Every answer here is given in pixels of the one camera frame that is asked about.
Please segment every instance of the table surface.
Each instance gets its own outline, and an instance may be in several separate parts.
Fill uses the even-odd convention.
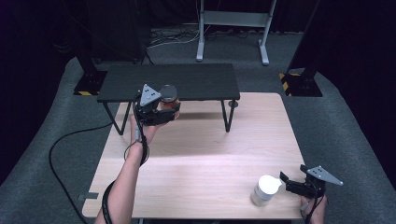
[[[174,85],[182,101],[239,100],[231,63],[112,65],[97,97],[99,103],[131,102],[143,85],[158,91]]]
[[[125,113],[120,104],[116,119]],[[140,168],[133,217],[209,219],[297,219],[300,199],[285,184],[264,207],[249,195],[262,175],[303,182],[304,164],[294,132],[276,93],[241,93],[233,128],[224,132],[218,101],[181,102],[180,116],[162,127]],[[114,127],[92,181],[83,214],[96,217],[103,192],[123,165],[130,127],[118,135]]]

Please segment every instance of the white cup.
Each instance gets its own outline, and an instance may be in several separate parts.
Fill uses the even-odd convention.
[[[277,193],[281,185],[280,179],[271,175],[263,175],[251,192],[250,199],[256,206],[264,206]]]

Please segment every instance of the human arm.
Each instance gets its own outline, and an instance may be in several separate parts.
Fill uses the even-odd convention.
[[[305,206],[307,204],[307,207],[303,211],[303,214],[307,216],[312,211],[315,200],[305,198],[304,196],[300,196],[300,198],[301,198],[301,206]],[[317,207],[314,213],[312,214],[310,220],[311,224],[324,224],[326,205],[327,205],[326,195],[323,195],[323,197],[317,199]]]
[[[135,141],[134,132],[136,120],[134,116],[131,121],[131,143]],[[143,133],[148,144],[153,139],[157,130],[163,125],[143,126]],[[143,155],[143,146],[140,142],[135,142],[129,149],[128,156],[123,164],[117,179],[108,195],[107,207],[112,223],[130,223],[134,209],[134,194],[136,182]],[[100,209],[95,223],[106,223],[103,211]]]

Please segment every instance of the dark background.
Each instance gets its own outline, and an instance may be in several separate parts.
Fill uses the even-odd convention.
[[[278,0],[271,32],[302,32],[318,1]],[[308,26],[292,67],[305,67],[329,25],[339,25],[318,71],[341,92],[389,179],[395,185],[396,157],[391,141],[396,135],[396,106],[392,74],[396,46],[391,1],[329,4],[319,19]],[[18,161],[46,117],[56,94],[64,66],[75,56],[69,37],[70,13],[90,28],[89,6],[79,1],[2,1],[0,3],[1,143],[0,181]],[[219,10],[257,11],[269,1],[221,2]],[[151,27],[196,22],[195,1],[148,1]],[[210,1],[207,9],[217,9]],[[78,27],[87,49],[92,37]]]

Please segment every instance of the black shelf top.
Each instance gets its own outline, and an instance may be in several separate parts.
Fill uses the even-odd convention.
[[[156,91],[163,85],[174,85],[180,101],[240,99],[231,63],[192,63],[112,65],[97,101],[132,102],[144,84]]]

